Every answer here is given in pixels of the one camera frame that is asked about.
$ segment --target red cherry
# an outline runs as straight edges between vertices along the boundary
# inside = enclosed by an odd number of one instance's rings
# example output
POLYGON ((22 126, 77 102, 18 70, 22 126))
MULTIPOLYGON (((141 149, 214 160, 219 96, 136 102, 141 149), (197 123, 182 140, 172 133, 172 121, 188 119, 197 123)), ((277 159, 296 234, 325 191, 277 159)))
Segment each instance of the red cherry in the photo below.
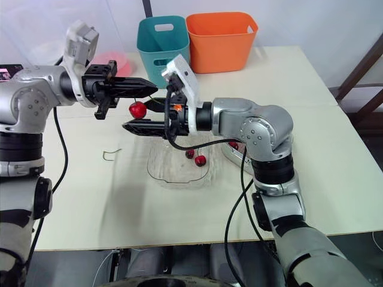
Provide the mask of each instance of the red cherry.
POLYGON ((191 160, 193 157, 194 157, 194 150, 193 149, 190 149, 188 151, 185 152, 185 155, 186 157, 191 160))
POLYGON ((229 145, 232 147, 232 148, 235 148, 238 150, 238 143, 236 142, 229 142, 229 145))
POLYGON ((204 166, 206 164, 206 157, 204 155, 199 155, 194 159, 194 162, 197 166, 204 166))
POLYGON ((146 106, 142 102, 134 102, 130 105, 129 112, 132 114, 133 118, 144 118, 146 116, 146 106))

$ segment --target black cable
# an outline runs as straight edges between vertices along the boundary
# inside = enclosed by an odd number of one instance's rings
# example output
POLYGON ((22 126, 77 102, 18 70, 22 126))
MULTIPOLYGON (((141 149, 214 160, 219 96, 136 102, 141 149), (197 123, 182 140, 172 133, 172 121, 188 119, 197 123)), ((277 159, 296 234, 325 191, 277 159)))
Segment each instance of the black cable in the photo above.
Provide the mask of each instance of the black cable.
POLYGON ((54 185, 54 187, 52 189, 52 192, 54 193, 57 190, 57 188, 59 187, 59 185, 61 184, 62 180, 65 177, 66 171, 68 170, 69 157, 68 157, 68 150, 66 149, 65 140, 64 140, 64 137, 63 137, 62 132, 61 132, 59 119, 57 117, 57 108, 56 107, 53 108, 53 117, 54 117, 54 123, 56 124, 57 133, 59 134, 59 137, 60 137, 62 149, 64 151, 64 168, 62 170, 62 173, 60 175, 59 180, 56 182, 56 184, 54 185))
POLYGON ((62 63, 62 59, 63 59, 63 56, 61 56, 61 57, 60 57, 60 59, 59 59, 59 60, 57 60, 57 62, 56 62, 56 63, 54 63, 54 65, 55 65, 55 66, 58 66, 58 65, 60 65, 60 64, 62 63))
POLYGON ((180 145, 177 145, 175 143, 175 141, 173 140, 172 136, 170 135, 169 133, 169 104, 170 104, 170 98, 171 98, 171 95, 172 95, 172 88, 171 86, 168 86, 168 92, 166 93, 166 98, 165 98, 165 136, 166 138, 168 139, 169 143, 176 149, 179 149, 179 150, 182 150, 182 151, 188 151, 190 149, 198 149, 198 148, 203 148, 205 146, 209 146, 209 145, 215 145, 215 144, 220 144, 220 143, 223 143, 223 142, 241 142, 237 139, 220 139, 220 140, 217 140, 217 141, 212 141, 212 142, 207 142, 207 143, 203 143, 203 144, 200 144, 200 145, 194 145, 194 146, 180 146, 180 145))
MULTIPOLYGON (((62 62, 62 57, 54 65, 58 66, 59 64, 61 64, 61 62, 62 62)), ((56 184, 52 188, 52 193, 54 193, 57 190, 57 188, 61 184, 62 180, 64 179, 66 171, 68 170, 68 161, 69 161, 68 150, 66 149, 66 144, 65 144, 65 141, 64 141, 64 137, 63 137, 62 132, 61 132, 61 128, 60 128, 60 124, 59 124, 59 119, 57 117, 57 108, 56 107, 53 108, 53 117, 54 117, 54 123, 55 123, 56 128, 57 128, 57 132, 58 132, 59 137, 60 137, 62 148, 63 148, 63 151, 64 151, 64 168, 62 170, 62 173, 60 175, 59 180, 56 182, 56 184)), ((34 238, 32 244, 31 244, 31 248, 29 250, 28 259, 25 262, 25 266, 26 266, 26 271, 27 272, 28 272, 29 266, 31 264, 32 256, 34 254, 34 251, 35 251, 35 248, 36 248, 36 244, 37 244, 37 240, 39 238, 39 235, 40 235, 43 223, 44 223, 44 217, 41 218, 39 223, 38 223, 38 226, 37 226, 37 229, 36 229, 35 238, 34 238)))
MULTIPOLYGON (((244 166, 245 166, 246 153, 247 153, 247 149, 245 147, 245 149, 244 149, 244 156, 242 157, 242 162, 241 162, 241 187, 242 187, 242 190, 245 190, 245 184, 244 184, 244 166)), ((254 231, 257 234, 257 237, 261 241, 261 244, 263 245, 263 248, 265 249, 265 251, 267 251, 279 263, 279 258, 277 257, 275 252, 273 250, 271 250, 270 247, 266 244, 266 242, 263 239, 262 235, 259 233, 256 224, 254 223, 253 217, 251 216, 249 202, 247 200, 246 193, 244 194, 244 199, 245 199, 245 204, 246 204, 247 215, 249 217, 251 226, 253 227, 254 231)))
POLYGON ((227 219, 226 229, 225 229, 224 248, 225 248, 225 255, 226 255, 227 264, 229 265, 230 270, 232 271, 235 279, 238 281, 238 283, 241 287, 245 287, 245 283, 239 277, 238 273, 236 272, 236 270, 233 266, 232 260, 230 259, 229 248, 227 247, 227 237, 229 235, 229 227, 230 227, 230 223, 232 221, 233 215, 234 215, 234 211, 236 210, 238 204, 241 202, 243 196, 246 194, 246 192, 248 191, 248 189, 251 187, 252 184, 253 184, 253 180, 250 180, 247 187, 244 189, 244 191, 241 193, 241 195, 239 196, 239 198, 235 202, 234 207, 233 207, 232 211, 230 212, 229 218, 227 219))

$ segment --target bin handle cutout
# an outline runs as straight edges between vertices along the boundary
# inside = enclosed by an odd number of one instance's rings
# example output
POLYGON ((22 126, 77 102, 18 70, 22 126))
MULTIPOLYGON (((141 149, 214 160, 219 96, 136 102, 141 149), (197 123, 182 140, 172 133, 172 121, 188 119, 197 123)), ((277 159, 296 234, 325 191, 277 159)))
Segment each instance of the bin handle cutout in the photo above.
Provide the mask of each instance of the bin handle cutout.
POLYGON ((156 30, 156 32, 172 31, 173 29, 174 29, 173 24, 157 24, 157 25, 154 25, 154 30, 156 30))
POLYGON ((247 27, 247 32, 256 33, 257 31, 258 31, 258 25, 253 19, 251 19, 249 26, 247 27))
POLYGON ((156 59, 153 63, 155 66, 166 66, 171 60, 173 59, 156 59))

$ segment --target orange bin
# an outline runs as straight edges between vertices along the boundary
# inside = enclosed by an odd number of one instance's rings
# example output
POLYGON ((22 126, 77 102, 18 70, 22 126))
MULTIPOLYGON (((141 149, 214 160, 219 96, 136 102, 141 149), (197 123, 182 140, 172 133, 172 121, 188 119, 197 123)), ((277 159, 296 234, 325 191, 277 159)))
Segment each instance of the orange bin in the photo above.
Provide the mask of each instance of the orange bin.
POLYGON ((258 31, 253 18, 243 12, 193 14, 186 18, 190 61, 195 73, 242 69, 258 31))

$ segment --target wooden frame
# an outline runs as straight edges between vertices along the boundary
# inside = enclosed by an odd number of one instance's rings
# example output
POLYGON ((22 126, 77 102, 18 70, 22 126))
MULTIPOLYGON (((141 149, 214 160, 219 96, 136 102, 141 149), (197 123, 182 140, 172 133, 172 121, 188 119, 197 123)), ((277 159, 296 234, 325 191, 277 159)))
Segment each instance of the wooden frame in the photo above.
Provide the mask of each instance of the wooden frame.
MULTIPOLYGON (((367 52, 355 69, 350 73, 342 85, 338 88, 330 88, 335 99, 341 102, 344 97, 354 87, 383 87, 383 83, 373 83, 369 85, 357 85, 369 69, 380 59, 383 54, 383 33, 367 52)), ((377 135, 383 135, 383 117, 380 113, 372 113, 383 103, 383 88, 373 97, 364 107, 356 113, 347 113, 352 124, 360 134, 373 135, 374 131, 377 135)))

